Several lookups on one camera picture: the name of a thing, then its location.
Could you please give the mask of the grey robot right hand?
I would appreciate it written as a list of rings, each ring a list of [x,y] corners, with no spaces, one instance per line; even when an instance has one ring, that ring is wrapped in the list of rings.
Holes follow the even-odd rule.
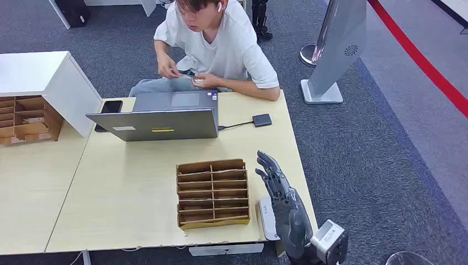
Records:
[[[270,196],[276,234],[288,257],[301,259],[312,236],[311,223],[304,204],[272,156],[259,150],[257,163],[263,167],[255,169],[255,172],[261,176]]]

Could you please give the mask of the person's right hand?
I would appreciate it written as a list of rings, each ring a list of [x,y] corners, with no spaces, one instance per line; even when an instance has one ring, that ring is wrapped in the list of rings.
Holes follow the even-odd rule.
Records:
[[[157,55],[157,72],[169,79],[180,77],[176,63],[167,54]]]

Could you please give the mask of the person's left hand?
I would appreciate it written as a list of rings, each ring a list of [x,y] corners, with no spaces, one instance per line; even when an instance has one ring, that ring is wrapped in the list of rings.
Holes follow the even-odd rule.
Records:
[[[195,75],[191,82],[194,86],[203,89],[216,89],[220,84],[220,78],[211,73],[201,73]]]

